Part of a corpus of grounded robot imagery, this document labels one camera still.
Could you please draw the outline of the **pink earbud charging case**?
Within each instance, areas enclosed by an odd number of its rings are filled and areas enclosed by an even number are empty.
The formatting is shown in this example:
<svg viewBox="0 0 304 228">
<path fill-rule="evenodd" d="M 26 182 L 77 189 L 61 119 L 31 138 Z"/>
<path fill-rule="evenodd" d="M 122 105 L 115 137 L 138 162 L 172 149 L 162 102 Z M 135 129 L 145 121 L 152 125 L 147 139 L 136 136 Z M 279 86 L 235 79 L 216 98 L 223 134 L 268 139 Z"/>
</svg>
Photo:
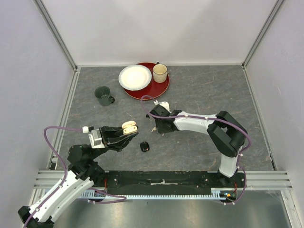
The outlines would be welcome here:
<svg viewBox="0 0 304 228">
<path fill-rule="evenodd" d="M 138 130 L 138 127 L 136 126 L 135 121 L 127 121 L 122 124 L 122 130 L 124 135 L 136 133 Z"/>
</svg>

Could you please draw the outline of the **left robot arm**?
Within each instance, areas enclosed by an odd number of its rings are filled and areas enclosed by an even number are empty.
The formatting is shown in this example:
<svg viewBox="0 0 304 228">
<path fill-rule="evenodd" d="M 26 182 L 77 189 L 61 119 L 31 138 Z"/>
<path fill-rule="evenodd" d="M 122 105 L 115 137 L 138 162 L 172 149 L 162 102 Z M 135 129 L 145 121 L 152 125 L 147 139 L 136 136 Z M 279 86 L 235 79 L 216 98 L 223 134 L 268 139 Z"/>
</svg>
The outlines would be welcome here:
<svg viewBox="0 0 304 228">
<path fill-rule="evenodd" d="M 120 152 L 138 134 L 134 121 L 121 127 L 103 126 L 99 129 L 84 126 L 90 144 L 73 145 L 69 150 L 69 166 L 64 166 L 60 180 L 36 203 L 23 206 L 18 215 L 26 228 L 52 228 L 64 210 L 85 190 L 99 187 L 105 171 L 94 161 L 108 150 Z"/>
</svg>

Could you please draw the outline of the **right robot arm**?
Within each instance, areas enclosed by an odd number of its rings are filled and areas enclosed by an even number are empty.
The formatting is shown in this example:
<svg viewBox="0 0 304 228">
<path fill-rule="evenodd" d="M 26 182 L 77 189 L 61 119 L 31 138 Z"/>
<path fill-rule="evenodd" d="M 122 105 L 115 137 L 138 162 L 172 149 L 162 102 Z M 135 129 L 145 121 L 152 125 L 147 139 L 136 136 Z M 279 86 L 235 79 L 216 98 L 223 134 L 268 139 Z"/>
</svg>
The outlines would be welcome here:
<svg viewBox="0 0 304 228">
<path fill-rule="evenodd" d="M 248 136 L 247 131 L 226 111 L 213 115 L 189 114 L 181 110 L 169 111 L 157 104 L 149 115 L 155 120 L 158 133 L 174 131 L 192 131 L 209 135 L 217 150 L 221 153 L 218 183 L 223 187 L 235 181 L 238 170 L 238 156 Z"/>
</svg>

